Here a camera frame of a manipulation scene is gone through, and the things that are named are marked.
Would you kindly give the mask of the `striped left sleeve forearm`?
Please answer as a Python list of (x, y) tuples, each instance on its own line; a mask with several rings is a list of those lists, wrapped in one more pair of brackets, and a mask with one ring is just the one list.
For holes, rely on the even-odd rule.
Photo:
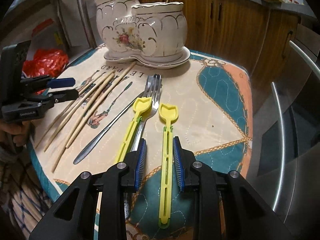
[(1, 143), (1, 219), (18, 238), (28, 239), (52, 206), (27, 151), (17, 154)]

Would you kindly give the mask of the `left hand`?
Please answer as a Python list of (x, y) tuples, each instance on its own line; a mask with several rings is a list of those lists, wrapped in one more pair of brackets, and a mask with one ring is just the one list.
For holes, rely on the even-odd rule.
[(15, 123), (7, 123), (1, 119), (1, 142), (8, 144), (7, 135), (12, 135), (13, 143), (17, 147), (24, 146), (28, 141), (30, 131), (30, 121), (24, 121), (21, 125)]

